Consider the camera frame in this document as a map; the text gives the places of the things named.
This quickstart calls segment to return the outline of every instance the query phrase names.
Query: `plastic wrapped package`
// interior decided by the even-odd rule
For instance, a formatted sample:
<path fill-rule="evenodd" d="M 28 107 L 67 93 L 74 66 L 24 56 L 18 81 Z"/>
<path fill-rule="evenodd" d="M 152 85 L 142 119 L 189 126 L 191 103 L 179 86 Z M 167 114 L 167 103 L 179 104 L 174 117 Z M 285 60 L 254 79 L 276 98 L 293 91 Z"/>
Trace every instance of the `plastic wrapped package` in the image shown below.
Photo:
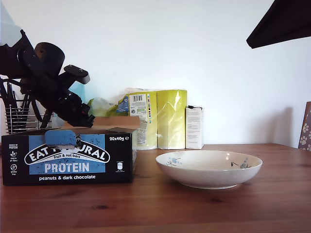
<path fill-rule="evenodd" d="M 157 91 L 158 148 L 186 147 L 186 106 L 186 90 Z"/>
<path fill-rule="evenodd" d="M 156 91 L 138 91 L 126 94 L 117 105 L 107 110 L 106 116 L 139 116 L 137 149 L 157 148 Z"/>
<path fill-rule="evenodd" d="M 107 110 L 113 106 L 113 104 L 102 98 L 93 98 L 87 104 L 91 107 L 88 114 L 95 117 L 105 117 Z"/>

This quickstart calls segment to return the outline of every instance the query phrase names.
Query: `black fabric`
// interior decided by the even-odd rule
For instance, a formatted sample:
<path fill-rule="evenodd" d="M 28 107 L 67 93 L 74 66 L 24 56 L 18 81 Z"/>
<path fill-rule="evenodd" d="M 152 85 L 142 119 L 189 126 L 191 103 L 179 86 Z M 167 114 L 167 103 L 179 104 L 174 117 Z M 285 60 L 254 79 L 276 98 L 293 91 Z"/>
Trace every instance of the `black fabric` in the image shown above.
<path fill-rule="evenodd" d="M 311 0 L 275 0 L 246 40 L 258 48 L 311 36 Z"/>

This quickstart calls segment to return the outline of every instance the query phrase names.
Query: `white box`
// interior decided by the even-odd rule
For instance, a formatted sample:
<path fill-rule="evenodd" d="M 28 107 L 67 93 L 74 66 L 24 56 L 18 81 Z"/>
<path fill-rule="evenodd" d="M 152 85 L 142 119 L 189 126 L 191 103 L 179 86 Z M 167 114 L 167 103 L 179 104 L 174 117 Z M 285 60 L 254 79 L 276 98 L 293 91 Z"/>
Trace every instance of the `white box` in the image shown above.
<path fill-rule="evenodd" d="M 201 149 L 203 142 L 203 108 L 186 108 L 186 148 Z"/>

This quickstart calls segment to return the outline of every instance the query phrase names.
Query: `protein bar box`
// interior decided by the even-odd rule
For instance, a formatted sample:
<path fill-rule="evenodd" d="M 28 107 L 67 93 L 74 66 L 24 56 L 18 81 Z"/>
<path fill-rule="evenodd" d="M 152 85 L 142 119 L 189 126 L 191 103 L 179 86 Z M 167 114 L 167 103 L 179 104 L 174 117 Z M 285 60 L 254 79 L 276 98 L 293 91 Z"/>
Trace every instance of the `protein bar box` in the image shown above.
<path fill-rule="evenodd" d="M 97 117 L 92 128 L 4 135 L 3 185 L 132 182 L 138 127 L 137 116 Z"/>

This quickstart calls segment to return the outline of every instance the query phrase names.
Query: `eat natural logo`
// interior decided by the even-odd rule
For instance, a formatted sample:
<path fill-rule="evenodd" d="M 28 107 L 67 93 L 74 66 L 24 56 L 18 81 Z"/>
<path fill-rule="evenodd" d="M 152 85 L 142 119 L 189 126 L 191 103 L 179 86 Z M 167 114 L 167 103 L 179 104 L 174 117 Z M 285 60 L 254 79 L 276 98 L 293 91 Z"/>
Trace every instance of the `eat natural logo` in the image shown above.
<path fill-rule="evenodd" d="M 60 149 L 49 148 L 46 144 L 43 144 L 28 152 L 24 161 L 27 165 L 31 165 L 60 154 L 63 154 Z M 85 141 L 81 141 L 80 149 L 74 151 L 68 150 L 68 154 L 82 155 L 101 163 L 108 163 L 110 160 L 110 155 L 107 151 Z"/>

